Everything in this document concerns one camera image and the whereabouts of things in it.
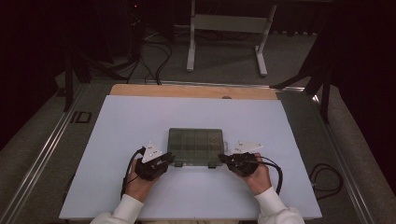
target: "table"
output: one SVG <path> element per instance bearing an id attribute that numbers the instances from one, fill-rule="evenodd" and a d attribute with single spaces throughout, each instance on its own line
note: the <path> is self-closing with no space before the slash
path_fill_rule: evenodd
<path id="1" fill-rule="evenodd" d="M 233 99 L 220 99 L 223 96 Z M 204 106 L 221 111 L 208 116 Z M 177 111 L 181 111 L 182 116 L 175 116 Z M 242 117 L 235 120 L 235 115 Z M 321 217 L 285 112 L 273 91 L 137 85 L 116 85 L 107 96 L 60 217 L 90 218 L 114 209 L 120 201 L 120 181 L 125 166 L 134 150 L 140 148 L 136 144 L 152 140 L 163 147 L 169 122 L 172 125 L 193 124 L 196 128 L 220 127 L 229 144 L 237 142 L 238 137 L 243 138 L 239 140 L 258 141 L 265 136 L 264 149 L 260 153 L 275 160 L 283 169 L 282 200 L 286 205 L 298 207 L 305 218 Z M 271 171 L 271 178 L 277 183 L 275 170 Z M 243 220 L 255 219 L 258 213 L 258 205 L 248 187 L 230 174 L 226 166 L 210 172 L 206 167 L 170 167 L 146 200 L 139 219 Z"/>

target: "gray carpet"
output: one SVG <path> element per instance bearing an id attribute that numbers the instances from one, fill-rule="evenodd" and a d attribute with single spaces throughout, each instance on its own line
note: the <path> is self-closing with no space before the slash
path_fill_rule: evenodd
<path id="1" fill-rule="evenodd" d="M 264 49 L 268 77 L 259 76 L 253 46 L 260 41 L 253 35 L 243 41 L 209 42 L 199 40 L 196 49 L 195 69 L 186 72 L 188 37 L 179 36 L 172 43 L 173 55 L 161 72 L 161 80 L 212 84 L 273 85 L 297 74 L 310 50 L 315 36 L 270 35 Z M 143 58 L 153 70 L 165 59 L 164 53 L 155 48 L 144 47 Z M 139 65 L 131 82 L 143 82 L 147 70 Z M 307 80 L 295 83 L 303 87 Z M 94 122 L 105 96 L 112 84 L 118 83 L 95 73 L 78 100 L 74 110 L 92 112 L 88 124 L 70 123 L 52 153 L 46 168 L 35 184 L 15 223 L 60 222 L 60 210 L 70 178 L 77 170 L 79 160 L 88 142 Z M 353 118 L 335 88 L 332 89 L 329 117 L 331 125 L 325 126 L 318 119 L 318 109 L 309 97 L 295 92 L 280 92 L 279 99 L 288 115 L 290 126 L 309 173 L 319 162 L 326 162 L 337 168 L 328 140 L 327 128 L 332 128 L 338 145 L 343 150 L 351 173 L 354 175 L 361 194 L 370 208 L 375 223 L 391 223 L 396 220 L 396 201 L 379 173 L 370 150 L 364 142 Z M 18 187 L 37 153 L 44 146 L 51 131 L 62 115 L 63 98 L 51 98 L 22 130 L 0 151 L 0 211 L 3 213 L 13 192 Z M 327 175 L 321 182 L 333 185 L 334 178 Z M 318 201 L 323 218 L 306 223 L 361 223 L 350 192 L 343 188 L 340 193 Z M 71 221 L 88 223 L 89 221 Z"/>

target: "hand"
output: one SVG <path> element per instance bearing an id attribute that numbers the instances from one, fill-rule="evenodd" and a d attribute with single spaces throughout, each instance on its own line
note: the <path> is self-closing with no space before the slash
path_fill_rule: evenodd
<path id="1" fill-rule="evenodd" d="M 260 155 L 260 153 L 255 153 L 254 155 L 256 156 L 257 161 L 262 161 L 262 155 Z M 247 183 L 247 186 L 254 195 L 261 194 L 272 187 L 269 169 L 264 164 L 260 164 L 253 175 L 239 177 Z"/>
<path id="2" fill-rule="evenodd" d="M 131 173 L 129 173 L 128 178 L 127 178 L 127 183 L 131 181 L 127 186 L 125 187 L 125 194 L 128 194 L 129 196 L 137 199 L 141 203 L 143 203 L 146 198 L 149 196 L 149 191 L 151 190 L 152 186 L 158 181 L 159 177 L 156 179 L 149 181 L 140 178 L 137 176 L 137 174 L 134 172 L 134 167 L 136 166 L 137 160 L 134 160 L 132 162 L 132 168 L 131 168 Z"/>

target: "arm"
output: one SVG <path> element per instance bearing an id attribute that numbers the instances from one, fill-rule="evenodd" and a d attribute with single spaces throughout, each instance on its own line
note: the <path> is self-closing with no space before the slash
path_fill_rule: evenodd
<path id="1" fill-rule="evenodd" d="M 262 161 L 260 153 L 256 153 L 258 161 Z M 253 175 L 241 177 L 259 202 L 261 213 L 259 224 L 300 224 L 303 218 L 296 208 L 288 208 L 282 203 L 271 184 L 267 166 L 261 164 Z"/>
<path id="2" fill-rule="evenodd" d="M 136 161 L 133 161 L 132 171 L 134 171 L 135 165 Z M 149 191 L 157 180 L 158 178 L 147 181 L 138 177 L 135 172 L 129 173 L 128 181 L 131 182 L 126 186 L 125 193 L 114 213 L 103 213 L 96 217 L 91 224 L 133 224 L 144 205 L 143 202 L 149 196 Z"/>

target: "white paper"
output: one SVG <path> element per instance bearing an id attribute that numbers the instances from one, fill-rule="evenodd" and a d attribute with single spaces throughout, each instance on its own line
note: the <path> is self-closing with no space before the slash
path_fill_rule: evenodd
<path id="1" fill-rule="evenodd" d="M 283 171 L 280 197 L 305 218 L 321 217 L 299 149 L 280 101 L 107 96 L 67 195 L 60 218 L 113 212 L 129 159 L 148 142 L 166 151 L 170 128 L 222 129 Z M 270 168 L 276 187 L 277 172 Z M 260 210 L 246 184 L 226 165 L 169 167 L 151 190 L 140 219 L 256 219 Z"/>

